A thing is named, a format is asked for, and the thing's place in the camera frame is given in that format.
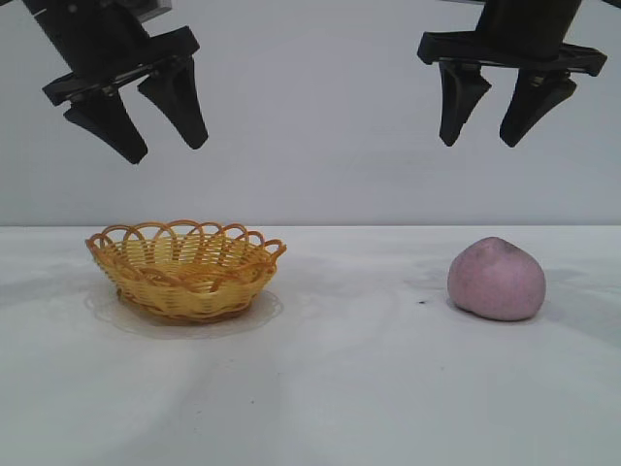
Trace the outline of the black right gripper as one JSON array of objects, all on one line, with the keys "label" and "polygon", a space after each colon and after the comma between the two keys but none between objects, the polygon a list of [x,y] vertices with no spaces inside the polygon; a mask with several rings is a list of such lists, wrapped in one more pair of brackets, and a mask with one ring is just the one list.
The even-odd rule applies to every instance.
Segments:
[{"label": "black right gripper", "polygon": [[440,138],[452,147],[474,108],[491,88],[482,66],[522,69],[500,126],[514,148],[547,113],[577,88],[570,72],[596,77],[607,56],[567,44],[565,37],[581,3],[574,0],[487,1],[472,31],[425,32],[417,55],[439,62]]}]

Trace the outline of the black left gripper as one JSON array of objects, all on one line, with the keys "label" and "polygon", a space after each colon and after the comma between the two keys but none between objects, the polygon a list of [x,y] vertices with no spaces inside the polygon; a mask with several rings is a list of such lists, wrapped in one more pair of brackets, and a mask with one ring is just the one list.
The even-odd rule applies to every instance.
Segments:
[{"label": "black left gripper", "polygon": [[[98,89],[120,87],[152,71],[138,85],[193,150],[209,134],[198,101],[195,63],[199,44],[187,26],[157,36],[143,23],[172,10],[170,1],[25,1],[71,73],[43,87],[60,105]],[[131,164],[147,155],[118,93],[93,92],[75,100],[64,117],[98,137]]]}]

